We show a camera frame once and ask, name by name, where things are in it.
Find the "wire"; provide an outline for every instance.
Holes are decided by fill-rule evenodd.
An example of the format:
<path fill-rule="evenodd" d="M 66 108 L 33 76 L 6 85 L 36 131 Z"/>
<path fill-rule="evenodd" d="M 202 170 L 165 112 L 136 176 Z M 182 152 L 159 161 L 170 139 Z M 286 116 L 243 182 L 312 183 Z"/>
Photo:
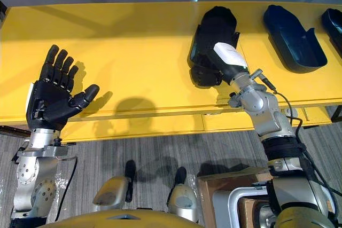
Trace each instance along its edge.
<path fill-rule="evenodd" d="M 290 124 L 292 125 L 293 110 L 292 110 L 292 106 L 291 106 L 289 100 L 288 100 L 282 93 L 278 93 L 277 91 L 274 91 L 273 94 L 275 94 L 275 95 L 280 95 L 280 96 L 283 97 L 284 100 L 286 101 L 286 103 L 287 103 L 287 105 L 289 106 L 289 109 L 290 109 Z"/>
<path fill-rule="evenodd" d="M 299 120 L 299 124 L 296 128 L 296 137 L 298 138 L 299 137 L 299 129 L 301 128 L 301 125 L 303 125 L 303 120 L 299 117 L 292 117 L 294 120 Z"/>
<path fill-rule="evenodd" d="M 67 159 L 61 159 L 61 161 L 70 161 L 70 160 L 75 160 L 75 163 L 74 163 L 74 169 L 71 173 L 71 176 L 70 176 L 70 179 L 65 187 L 65 190 L 64 190 L 64 193 L 63 193 L 63 196 L 62 196 L 62 199 L 60 200 L 60 203 L 59 203 L 59 207 L 58 207 L 58 212 L 57 212 L 57 216 L 56 216 L 56 219 L 55 219 L 55 222 L 58 220 L 59 218 L 59 214 L 60 214 L 60 211 L 62 209 L 62 205 L 63 205 L 63 201 L 64 201 L 64 198 L 65 198 L 65 195 L 66 195 L 66 192 L 68 191 L 68 188 L 69 188 L 69 185 L 71 183 L 71 180 L 73 179 L 74 177 L 74 174 L 75 174 L 75 170 L 76 170 L 76 167 L 77 167 L 77 156 L 75 157 L 72 157 L 72 158 L 67 158 Z"/>
<path fill-rule="evenodd" d="M 297 141 L 299 144 L 303 144 L 303 142 L 301 141 L 301 139 L 299 138 L 299 129 L 301 128 L 301 125 L 303 124 L 303 120 L 298 118 L 298 117 L 293 117 L 293 111 L 292 111 L 292 106 L 290 104 L 290 102 L 288 101 L 288 99 L 281 93 L 278 93 L 277 91 L 274 91 L 274 94 L 275 95 L 280 95 L 281 97 L 283 97 L 285 99 L 285 101 L 287 102 L 289 108 L 290 108 L 290 113 L 291 113 L 291 116 L 286 116 L 286 117 L 289 117 L 290 118 L 290 123 L 292 125 L 292 120 L 299 120 L 299 124 L 296 128 L 296 138 L 297 138 Z M 310 153 L 306 150 L 306 148 L 303 148 L 302 149 L 302 152 L 303 154 L 305 155 L 305 157 L 309 160 L 309 162 L 311 163 L 312 167 L 314 168 L 314 170 L 316 171 L 316 173 L 318 174 L 319 178 L 322 180 L 323 182 L 323 185 L 324 187 L 327 188 L 327 190 L 329 191 L 330 195 L 331 195 L 331 198 L 332 198 L 332 201 L 333 201 L 333 204 L 335 206 L 335 213 L 334 213 L 334 219 L 337 220 L 337 216 L 338 216 L 338 205 L 337 205 L 337 202 L 336 202 L 336 198 L 335 198 L 335 195 L 332 193 L 333 191 L 335 193 L 337 193 L 338 195 L 341 195 L 342 193 L 340 193 L 339 191 L 337 190 L 333 190 L 329 184 L 326 182 L 326 180 L 324 179 L 322 173 L 319 171 L 318 167 L 316 166 L 313 158 L 311 157 Z"/>
<path fill-rule="evenodd" d="M 298 143 L 302 144 L 302 141 L 300 140 L 299 137 L 297 137 L 297 141 L 298 141 Z M 304 149 L 304 150 L 303 150 L 303 154 L 304 154 L 305 157 L 310 161 L 312 167 L 314 168 L 314 170 L 315 170 L 316 173 L 318 174 L 319 178 L 322 180 L 324 186 L 328 189 L 328 191 L 329 191 L 329 193 L 330 193 L 330 195 L 331 195 L 333 204 L 334 204 L 334 206 L 335 206 L 335 213 L 334 213 L 335 216 L 334 216 L 334 218 L 335 218 L 335 220 L 337 220 L 337 216 L 338 216 L 338 211 L 339 211 L 339 210 L 338 210 L 338 205 L 337 205 L 337 202 L 336 202 L 335 195 L 332 193 L 331 187 L 329 186 L 329 184 L 328 184 L 328 183 L 326 182 L 326 180 L 324 179 L 322 173 L 320 172 L 320 170 L 319 170 L 318 167 L 316 166 L 316 164 L 315 164 L 313 158 L 311 157 L 310 153 L 309 153 L 306 149 Z"/>
<path fill-rule="evenodd" d="M 324 185 L 321 181 L 318 181 L 318 183 L 319 183 L 320 185 L 322 185 L 322 186 L 325 187 L 325 185 Z M 339 195 L 340 197 L 342 197 L 342 192 L 337 191 L 337 190 L 335 190 L 334 188 L 330 188 L 330 189 L 331 189 L 331 191 L 332 191 L 333 193 L 335 193 L 335 194 Z"/>

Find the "yellow tabletop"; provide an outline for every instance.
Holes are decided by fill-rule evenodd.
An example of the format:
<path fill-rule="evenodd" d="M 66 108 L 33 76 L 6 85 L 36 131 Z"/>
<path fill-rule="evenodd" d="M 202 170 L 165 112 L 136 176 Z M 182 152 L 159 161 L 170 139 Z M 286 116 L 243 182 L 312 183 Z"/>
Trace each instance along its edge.
<path fill-rule="evenodd" d="M 288 71 L 262 21 L 269 2 L 172 2 L 69 4 L 13 7 L 1 29 L 0 123 L 25 123 L 30 82 L 40 73 L 52 44 L 77 60 L 77 93 L 96 83 L 100 92 L 72 121 L 236 112 L 227 105 L 231 88 L 196 88 L 187 57 L 197 24 L 216 5 L 228 7 L 241 32 L 238 51 L 250 71 L 264 70 L 294 106 L 342 103 L 342 60 L 322 28 L 321 14 L 342 6 L 276 3 L 315 27 L 328 64 L 314 72 Z M 286 106 L 282 98 L 280 105 Z"/>

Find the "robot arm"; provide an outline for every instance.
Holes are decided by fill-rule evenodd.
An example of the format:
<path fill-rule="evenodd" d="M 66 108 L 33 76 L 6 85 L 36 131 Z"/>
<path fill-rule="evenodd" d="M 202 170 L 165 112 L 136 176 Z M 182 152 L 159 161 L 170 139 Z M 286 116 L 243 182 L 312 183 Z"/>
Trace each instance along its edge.
<path fill-rule="evenodd" d="M 72 57 L 53 45 L 42 67 L 40 78 L 29 93 L 26 120 L 31 130 L 28 147 L 18 152 L 18 187 L 14 195 L 11 227 L 37 227 L 45 224 L 56 195 L 57 157 L 67 155 L 60 131 L 69 117 L 82 111 L 99 91 L 91 85 L 85 92 L 70 95 L 78 68 Z"/>
<path fill-rule="evenodd" d="M 303 144 L 278 106 L 274 94 L 257 84 L 256 77 L 276 92 L 275 87 L 257 70 L 249 74 L 244 58 L 229 44 L 216 43 L 207 57 L 232 86 L 231 107 L 242 107 L 251 117 L 268 158 L 274 178 L 267 183 L 275 227 L 334 227 L 328 219 L 328 206 L 311 163 L 303 154 Z"/>

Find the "gray carpet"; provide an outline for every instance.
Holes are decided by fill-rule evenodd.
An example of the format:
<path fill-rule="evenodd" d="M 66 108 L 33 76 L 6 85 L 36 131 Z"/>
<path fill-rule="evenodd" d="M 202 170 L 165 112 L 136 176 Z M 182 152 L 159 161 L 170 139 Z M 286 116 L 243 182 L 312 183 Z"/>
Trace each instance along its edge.
<path fill-rule="evenodd" d="M 329 184 L 342 190 L 342 123 L 302 129 L 300 134 Z M 16 166 L 10 160 L 23 142 L 15 137 L 0 136 L 0 227 L 7 227 L 9 223 L 16 187 Z M 205 175 L 267 165 L 254 131 L 91 141 L 72 146 L 69 155 L 77 155 L 79 165 L 60 219 L 90 212 L 92 199 L 101 185 L 113 176 L 123 175 L 125 163 L 131 159 L 136 162 L 137 175 L 133 200 L 126 203 L 125 208 L 148 207 L 164 211 L 180 166 L 188 171 L 188 184 L 197 189 L 194 179 L 199 172 Z M 59 164 L 59 195 L 49 221 L 56 216 L 57 201 L 72 167 L 73 162 Z M 342 201 L 337 198 L 341 210 Z"/>

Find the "brown box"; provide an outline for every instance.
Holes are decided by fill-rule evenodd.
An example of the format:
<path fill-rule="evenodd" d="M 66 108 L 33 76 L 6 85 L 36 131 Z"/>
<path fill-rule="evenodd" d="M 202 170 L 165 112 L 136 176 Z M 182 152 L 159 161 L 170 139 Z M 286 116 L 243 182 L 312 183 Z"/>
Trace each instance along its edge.
<path fill-rule="evenodd" d="M 266 168 L 246 168 L 239 172 L 230 172 L 197 177 L 200 202 L 205 227 L 216 228 L 213 207 L 213 193 L 217 190 L 232 191 L 238 187 L 251 186 L 252 183 L 271 180 Z"/>
<path fill-rule="evenodd" d="M 258 203 L 268 203 L 268 200 L 241 198 L 239 200 L 239 217 L 241 228 L 254 228 L 253 212 Z"/>

